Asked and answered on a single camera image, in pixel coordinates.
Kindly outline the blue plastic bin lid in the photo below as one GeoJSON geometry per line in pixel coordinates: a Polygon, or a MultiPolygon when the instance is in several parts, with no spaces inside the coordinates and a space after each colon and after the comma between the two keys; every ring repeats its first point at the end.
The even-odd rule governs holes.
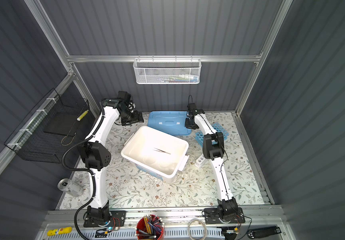
{"type": "Polygon", "coordinates": [[[188,136],[191,129],[185,127],[186,111],[153,111],[147,126],[172,136],[188,136]]]}

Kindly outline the white test tube rack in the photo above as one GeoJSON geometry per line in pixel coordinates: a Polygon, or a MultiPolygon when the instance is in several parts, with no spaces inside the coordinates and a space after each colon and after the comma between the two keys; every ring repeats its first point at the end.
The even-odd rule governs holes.
{"type": "Polygon", "coordinates": [[[200,169],[205,163],[206,163],[207,159],[204,157],[204,155],[200,155],[200,157],[198,157],[194,163],[194,166],[197,167],[198,169],[200,169]]]}

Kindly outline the white plastic storage bin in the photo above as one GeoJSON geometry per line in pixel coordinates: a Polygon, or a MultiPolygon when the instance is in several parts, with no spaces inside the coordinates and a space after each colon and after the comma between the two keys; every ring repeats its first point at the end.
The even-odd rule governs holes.
{"type": "Polygon", "coordinates": [[[183,171],[189,158],[188,148],[189,143],[183,139],[142,126],[124,144],[121,156],[132,162],[139,170],[170,184],[175,181],[177,172],[183,171]],[[153,151],[153,148],[166,151],[171,155],[153,151]],[[155,155],[157,161],[172,162],[173,173],[170,175],[161,173],[156,168],[157,161],[152,166],[145,165],[142,156],[146,154],[155,155]]]}

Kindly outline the clear petri dish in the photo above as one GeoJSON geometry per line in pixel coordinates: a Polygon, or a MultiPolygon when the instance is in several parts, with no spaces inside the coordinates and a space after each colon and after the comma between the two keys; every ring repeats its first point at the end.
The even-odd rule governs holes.
{"type": "Polygon", "coordinates": [[[172,162],[157,161],[156,168],[166,175],[170,175],[174,171],[174,166],[172,162]]]}
{"type": "Polygon", "coordinates": [[[146,154],[142,156],[142,161],[145,165],[152,166],[157,161],[157,158],[153,154],[146,154]]]}

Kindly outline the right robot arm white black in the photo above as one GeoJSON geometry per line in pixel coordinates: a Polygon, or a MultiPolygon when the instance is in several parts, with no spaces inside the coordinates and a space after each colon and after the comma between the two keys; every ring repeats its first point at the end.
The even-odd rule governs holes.
{"type": "Polygon", "coordinates": [[[217,216],[223,222],[237,221],[238,205],[231,192],[224,167],[223,157],[227,156],[227,153],[224,148],[223,133],[210,125],[204,110],[197,108],[194,103],[187,105],[185,127],[192,130],[199,129],[203,135],[202,155],[210,162],[217,184],[217,216]]]}

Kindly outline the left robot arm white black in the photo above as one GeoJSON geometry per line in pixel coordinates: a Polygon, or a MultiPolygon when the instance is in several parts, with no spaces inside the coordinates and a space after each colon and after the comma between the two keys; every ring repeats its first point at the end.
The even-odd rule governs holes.
{"type": "Polygon", "coordinates": [[[112,219],[105,190],[106,170],[111,161],[111,153],[105,147],[108,134],[117,119],[121,119],[121,126],[143,123],[144,120],[142,113],[135,110],[131,97],[104,99],[101,107],[100,116],[78,151],[90,172],[91,199],[87,204],[85,220],[103,227],[112,219]]]}

